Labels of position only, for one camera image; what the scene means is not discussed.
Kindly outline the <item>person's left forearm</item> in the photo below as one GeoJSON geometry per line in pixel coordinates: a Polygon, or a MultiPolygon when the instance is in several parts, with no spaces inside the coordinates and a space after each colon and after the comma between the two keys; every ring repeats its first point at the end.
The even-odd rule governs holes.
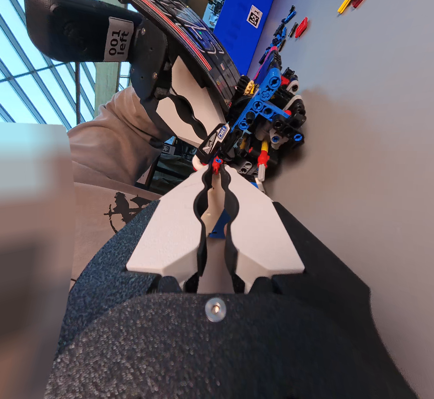
{"type": "Polygon", "coordinates": [[[115,189],[133,186],[174,133],[165,124],[154,124],[129,86],[67,135],[74,182],[115,189]]]}

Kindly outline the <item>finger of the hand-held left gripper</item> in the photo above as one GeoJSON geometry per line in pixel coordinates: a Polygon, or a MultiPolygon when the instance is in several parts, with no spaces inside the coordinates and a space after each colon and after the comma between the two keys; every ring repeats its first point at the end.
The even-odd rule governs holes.
{"type": "Polygon", "coordinates": [[[205,139],[225,117],[209,88],[201,88],[180,56],[172,67],[171,130],[181,139],[205,139]]]}
{"type": "Polygon", "coordinates": [[[203,124],[194,116],[189,101],[182,96],[160,100],[156,112],[175,136],[194,147],[199,147],[208,136],[203,124]]]}

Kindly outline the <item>slanted glass roof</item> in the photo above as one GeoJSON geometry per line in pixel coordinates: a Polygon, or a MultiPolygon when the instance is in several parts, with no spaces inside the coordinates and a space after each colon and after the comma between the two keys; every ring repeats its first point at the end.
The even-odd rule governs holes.
{"type": "Polygon", "coordinates": [[[56,61],[42,54],[26,31],[24,0],[0,0],[1,122],[61,124],[91,120],[96,65],[56,61]]]}

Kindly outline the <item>blue storage bin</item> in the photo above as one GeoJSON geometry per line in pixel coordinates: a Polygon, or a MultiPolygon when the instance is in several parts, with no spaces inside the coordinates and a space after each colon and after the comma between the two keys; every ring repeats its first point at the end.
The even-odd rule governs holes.
{"type": "Polygon", "coordinates": [[[246,75],[274,0],[225,0],[214,35],[246,75]]]}

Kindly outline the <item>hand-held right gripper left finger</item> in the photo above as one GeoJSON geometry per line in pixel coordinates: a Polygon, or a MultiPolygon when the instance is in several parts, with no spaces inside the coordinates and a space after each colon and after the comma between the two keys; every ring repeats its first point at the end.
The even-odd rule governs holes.
{"type": "Polygon", "coordinates": [[[128,271],[171,276],[180,286],[203,276],[213,230],[212,180],[212,167],[203,167],[161,197],[126,263],[128,271]]]}

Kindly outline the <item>white and blue lego panel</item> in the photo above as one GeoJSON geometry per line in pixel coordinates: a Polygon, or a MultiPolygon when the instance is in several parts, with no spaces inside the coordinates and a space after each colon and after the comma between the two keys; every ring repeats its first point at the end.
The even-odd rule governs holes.
{"type": "Polygon", "coordinates": [[[212,164],[204,165],[194,175],[198,177],[193,200],[191,243],[193,260],[197,263],[196,293],[225,293],[229,291],[229,273],[224,263],[224,239],[211,238],[215,225],[224,211],[225,192],[221,177],[212,164]]]}

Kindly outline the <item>lego race car model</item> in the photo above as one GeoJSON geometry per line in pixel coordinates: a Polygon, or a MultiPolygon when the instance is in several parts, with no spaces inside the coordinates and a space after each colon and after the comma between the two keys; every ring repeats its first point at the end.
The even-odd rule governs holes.
{"type": "Polygon", "coordinates": [[[217,98],[225,123],[196,148],[194,169],[206,164],[233,167],[257,184],[273,174],[283,154],[302,146],[306,109],[297,94],[298,77],[272,47],[251,80],[240,75],[231,57],[204,21],[180,0],[118,0],[147,14],[173,39],[174,63],[181,57],[201,88],[217,98]]]}

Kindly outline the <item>person's leg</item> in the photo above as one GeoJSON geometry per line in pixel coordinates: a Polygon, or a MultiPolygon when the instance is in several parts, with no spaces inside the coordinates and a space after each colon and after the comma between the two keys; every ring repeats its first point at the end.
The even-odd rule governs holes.
{"type": "Polygon", "coordinates": [[[158,159],[149,191],[164,195],[194,173],[191,160],[162,153],[158,159]]]}

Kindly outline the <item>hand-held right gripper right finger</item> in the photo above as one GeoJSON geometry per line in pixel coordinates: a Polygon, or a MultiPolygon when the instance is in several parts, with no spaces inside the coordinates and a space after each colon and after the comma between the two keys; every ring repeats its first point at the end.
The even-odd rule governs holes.
{"type": "Polygon", "coordinates": [[[300,274],[305,266],[272,200],[233,168],[220,168],[227,223],[225,264],[235,293],[259,277],[300,274]]]}

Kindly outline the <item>heap of blue black pins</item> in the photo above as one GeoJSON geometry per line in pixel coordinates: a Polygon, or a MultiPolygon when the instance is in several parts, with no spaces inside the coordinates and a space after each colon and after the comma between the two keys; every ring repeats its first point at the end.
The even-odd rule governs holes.
{"type": "Polygon", "coordinates": [[[272,47],[276,47],[278,52],[281,52],[283,46],[285,45],[286,42],[286,35],[287,35],[287,27],[286,25],[288,24],[288,22],[290,22],[290,20],[296,15],[296,10],[295,10],[295,5],[291,6],[291,9],[287,15],[287,17],[283,18],[281,20],[281,23],[279,25],[279,27],[276,29],[276,31],[274,32],[274,37],[272,39],[271,44],[266,48],[263,56],[261,57],[261,59],[259,60],[259,65],[262,65],[268,55],[268,53],[270,52],[270,50],[272,49],[272,47]]]}

